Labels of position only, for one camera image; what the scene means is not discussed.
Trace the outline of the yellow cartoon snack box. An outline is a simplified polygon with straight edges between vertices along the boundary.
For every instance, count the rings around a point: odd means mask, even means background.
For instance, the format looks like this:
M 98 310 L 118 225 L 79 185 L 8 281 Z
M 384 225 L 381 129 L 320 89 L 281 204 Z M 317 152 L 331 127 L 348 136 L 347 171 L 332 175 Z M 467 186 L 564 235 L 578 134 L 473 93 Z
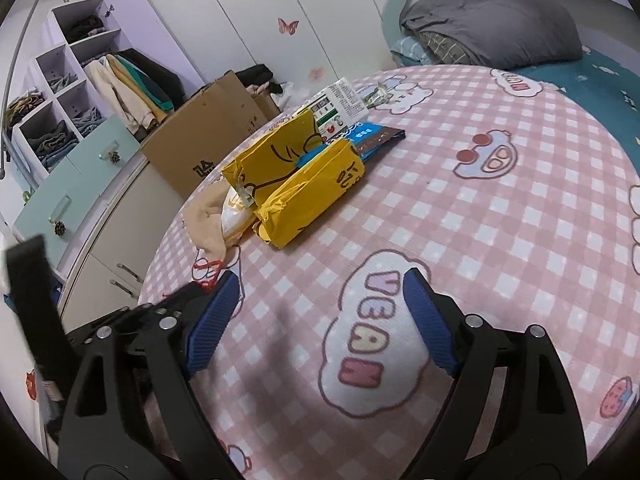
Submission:
M 352 141 L 322 142 L 314 114 L 305 107 L 234 156 L 222 174 L 253 211 L 258 236 L 281 249 L 365 171 Z

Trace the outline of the blue snack wrapper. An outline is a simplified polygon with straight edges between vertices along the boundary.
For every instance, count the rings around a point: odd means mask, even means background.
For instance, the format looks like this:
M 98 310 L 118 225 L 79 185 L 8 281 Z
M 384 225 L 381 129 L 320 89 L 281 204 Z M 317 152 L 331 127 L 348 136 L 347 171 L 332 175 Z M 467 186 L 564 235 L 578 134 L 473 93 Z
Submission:
M 313 148 L 303 155 L 295 165 L 296 169 L 323 168 L 329 165 L 345 169 L 347 172 L 360 172 L 364 163 L 383 146 L 390 142 L 402 140 L 405 130 L 357 122 L 343 133 L 322 142 L 318 148 Z

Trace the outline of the beige lower cabinet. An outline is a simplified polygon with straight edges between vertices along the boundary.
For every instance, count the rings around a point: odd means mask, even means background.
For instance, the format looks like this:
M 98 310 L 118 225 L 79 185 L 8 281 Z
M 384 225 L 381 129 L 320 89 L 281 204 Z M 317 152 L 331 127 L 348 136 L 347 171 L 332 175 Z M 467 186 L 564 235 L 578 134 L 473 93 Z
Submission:
M 146 272 L 182 204 L 149 162 L 132 174 L 89 235 L 63 292 L 66 332 L 138 304 Z

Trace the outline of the teal drawer unit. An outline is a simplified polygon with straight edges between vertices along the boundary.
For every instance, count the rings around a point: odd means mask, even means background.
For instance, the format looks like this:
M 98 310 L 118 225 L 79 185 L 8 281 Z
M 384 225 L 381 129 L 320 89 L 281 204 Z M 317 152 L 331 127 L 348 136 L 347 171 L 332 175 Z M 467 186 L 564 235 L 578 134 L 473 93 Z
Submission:
M 13 222 L 15 236 L 42 235 L 51 266 L 66 276 L 82 222 L 100 195 L 139 151 L 139 142 L 112 116 L 83 138 L 41 181 Z

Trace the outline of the beige cloth scrap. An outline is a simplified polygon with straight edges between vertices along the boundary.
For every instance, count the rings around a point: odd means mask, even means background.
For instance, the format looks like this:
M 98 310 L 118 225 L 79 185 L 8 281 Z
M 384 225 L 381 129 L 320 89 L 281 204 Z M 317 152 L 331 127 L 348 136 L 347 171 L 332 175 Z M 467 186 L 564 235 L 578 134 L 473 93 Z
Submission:
M 228 250 L 238 238 L 245 210 L 225 180 L 207 185 L 182 212 L 186 232 L 208 262 L 229 261 Z

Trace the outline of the hanging beige jacket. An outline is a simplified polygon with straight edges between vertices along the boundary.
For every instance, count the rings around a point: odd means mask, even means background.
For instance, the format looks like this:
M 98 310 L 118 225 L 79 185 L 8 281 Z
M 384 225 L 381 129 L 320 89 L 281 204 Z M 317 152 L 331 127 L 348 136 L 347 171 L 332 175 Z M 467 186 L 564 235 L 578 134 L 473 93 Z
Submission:
M 140 128 L 149 130 L 156 123 L 151 107 L 117 77 L 105 56 L 89 62 L 85 72 L 102 100 L 131 133 L 137 133 Z

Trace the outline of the tall brown cardboard box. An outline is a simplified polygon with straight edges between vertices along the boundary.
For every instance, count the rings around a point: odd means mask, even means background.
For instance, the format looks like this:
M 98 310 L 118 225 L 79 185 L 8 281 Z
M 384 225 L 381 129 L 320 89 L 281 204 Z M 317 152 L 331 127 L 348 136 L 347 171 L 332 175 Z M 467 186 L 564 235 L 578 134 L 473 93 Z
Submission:
M 268 91 L 251 94 L 229 70 L 170 114 L 143 141 L 142 152 L 187 198 L 227 155 L 279 114 Z

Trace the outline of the purple open shelf wardrobe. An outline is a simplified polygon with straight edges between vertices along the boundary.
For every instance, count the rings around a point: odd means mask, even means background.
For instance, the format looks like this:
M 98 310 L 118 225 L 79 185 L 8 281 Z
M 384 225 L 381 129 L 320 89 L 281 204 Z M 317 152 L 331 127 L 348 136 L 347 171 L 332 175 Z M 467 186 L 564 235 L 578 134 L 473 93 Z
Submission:
M 151 107 L 156 123 L 129 131 L 139 144 L 204 84 L 149 0 L 62 3 L 48 12 L 43 36 L 44 49 L 25 76 L 26 88 L 42 100 L 12 128 L 14 157 L 36 182 L 107 118 L 118 117 L 88 79 L 89 62 L 105 56 Z

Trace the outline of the pink checkered tablecloth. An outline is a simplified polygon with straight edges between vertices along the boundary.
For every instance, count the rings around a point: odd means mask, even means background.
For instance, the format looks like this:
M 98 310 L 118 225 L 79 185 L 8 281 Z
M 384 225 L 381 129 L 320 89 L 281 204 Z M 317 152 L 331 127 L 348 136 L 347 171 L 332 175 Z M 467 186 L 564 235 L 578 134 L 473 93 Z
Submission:
M 229 254 L 240 301 L 195 378 L 250 479 L 396 479 L 450 388 L 401 297 L 419 269 L 492 326 L 544 326 L 589 458 L 639 400 L 639 177 L 552 84 L 477 67 L 395 70 L 371 113 L 405 131 L 288 246 Z

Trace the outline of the white plastic bag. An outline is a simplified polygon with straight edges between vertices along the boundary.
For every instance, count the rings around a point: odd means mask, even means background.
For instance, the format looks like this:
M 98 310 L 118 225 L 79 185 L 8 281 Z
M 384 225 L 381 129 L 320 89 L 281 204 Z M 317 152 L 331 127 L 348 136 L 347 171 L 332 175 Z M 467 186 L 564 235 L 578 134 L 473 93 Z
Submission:
M 284 108 L 302 105 L 309 98 L 312 97 L 312 92 L 309 88 L 294 84 L 294 82 L 287 81 L 281 84 L 283 89 L 281 104 Z

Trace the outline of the white medicine box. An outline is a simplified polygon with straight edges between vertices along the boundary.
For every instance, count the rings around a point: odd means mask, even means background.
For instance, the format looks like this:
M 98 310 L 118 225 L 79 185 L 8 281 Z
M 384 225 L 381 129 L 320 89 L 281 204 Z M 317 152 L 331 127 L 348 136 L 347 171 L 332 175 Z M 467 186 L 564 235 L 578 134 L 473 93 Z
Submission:
M 324 142 L 340 136 L 368 116 L 363 99 L 350 81 L 341 78 L 318 92 L 305 104 L 314 115 L 318 133 Z

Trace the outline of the teal bed mattress cover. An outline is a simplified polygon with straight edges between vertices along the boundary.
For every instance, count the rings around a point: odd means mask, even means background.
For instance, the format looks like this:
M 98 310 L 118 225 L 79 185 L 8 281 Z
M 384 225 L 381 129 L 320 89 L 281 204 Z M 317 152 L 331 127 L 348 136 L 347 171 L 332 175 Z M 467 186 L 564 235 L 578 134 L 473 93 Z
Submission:
M 582 47 L 574 62 L 518 68 L 517 73 L 555 84 L 604 125 L 639 170 L 639 76 L 596 49 Z

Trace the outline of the white sliding wardrobe doors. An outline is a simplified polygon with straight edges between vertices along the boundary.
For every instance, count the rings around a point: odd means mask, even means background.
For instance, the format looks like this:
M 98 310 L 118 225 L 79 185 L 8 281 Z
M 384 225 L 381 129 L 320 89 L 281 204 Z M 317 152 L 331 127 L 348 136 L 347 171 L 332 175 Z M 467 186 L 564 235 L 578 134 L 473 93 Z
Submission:
M 149 0 L 206 81 L 264 64 L 278 81 L 316 92 L 395 63 L 383 0 Z

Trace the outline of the checked pillow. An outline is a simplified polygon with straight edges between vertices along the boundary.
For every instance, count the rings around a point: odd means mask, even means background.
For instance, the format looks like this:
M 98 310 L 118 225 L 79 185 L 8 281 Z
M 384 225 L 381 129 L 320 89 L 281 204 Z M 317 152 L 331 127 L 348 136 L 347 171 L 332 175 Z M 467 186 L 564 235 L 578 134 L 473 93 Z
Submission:
M 390 52 L 401 66 L 475 65 L 462 44 L 437 32 L 402 37 L 393 43 Z

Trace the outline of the grey folded duvet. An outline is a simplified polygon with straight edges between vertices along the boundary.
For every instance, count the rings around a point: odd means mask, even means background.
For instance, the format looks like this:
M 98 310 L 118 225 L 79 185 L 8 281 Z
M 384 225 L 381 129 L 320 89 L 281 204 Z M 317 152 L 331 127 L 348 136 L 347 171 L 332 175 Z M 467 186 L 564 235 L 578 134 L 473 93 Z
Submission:
M 416 37 L 456 40 L 476 66 L 515 70 L 582 58 L 574 18 L 554 0 L 420 0 L 401 25 Z

